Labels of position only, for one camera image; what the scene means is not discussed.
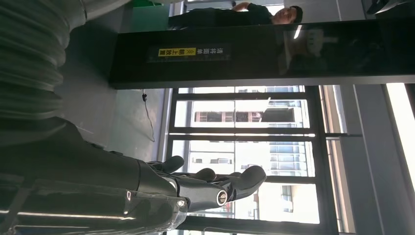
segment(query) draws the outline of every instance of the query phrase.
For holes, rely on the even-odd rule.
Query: dark hair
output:
[[[302,21],[302,8],[301,7],[299,7],[299,6],[290,6],[290,8],[295,8],[296,10],[297,10],[297,17],[296,17],[296,19],[294,20],[294,22],[293,23],[301,23],[301,21]]]

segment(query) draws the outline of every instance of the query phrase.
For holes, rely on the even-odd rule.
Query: floor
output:
[[[71,32],[67,61],[60,69],[64,83],[55,90],[64,99],[64,107],[57,115],[74,123],[86,141],[154,161],[164,89],[146,90],[156,140],[152,142],[141,91],[117,91],[108,84],[116,38],[125,31],[123,18],[124,9],[120,8]]]

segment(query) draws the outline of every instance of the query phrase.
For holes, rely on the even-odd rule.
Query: person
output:
[[[274,16],[267,7],[243,2],[233,9],[194,9],[182,15],[169,18],[169,29],[201,27],[228,27],[264,24],[301,23],[302,9],[290,6],[279,10]]]

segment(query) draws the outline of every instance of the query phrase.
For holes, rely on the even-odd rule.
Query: yellow label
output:
[[[196,48],[166,48],[159,49],[159,57],[196,55]]]

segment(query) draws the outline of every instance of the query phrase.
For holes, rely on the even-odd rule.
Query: gray wall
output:
[[[303,23],[364,20],[361,0],[285,0],[303,9]]]
[[[411,186],[405,184],[399,142],[381,85],[342,86],[347,129],[342,152],[356,233],[415,234]]]
[[[284,4],[284,0],[237,0],[236,3],[241,2],[251,2],[257,5],[277,5],[277,4]],[[231,1],[218,1],[218,2],[206,2],[203,3],[202,1],[197,2],[188,2],[187,3],[187,10],[193,9],[201,9],[201,8],[231,8],[232,4]]]

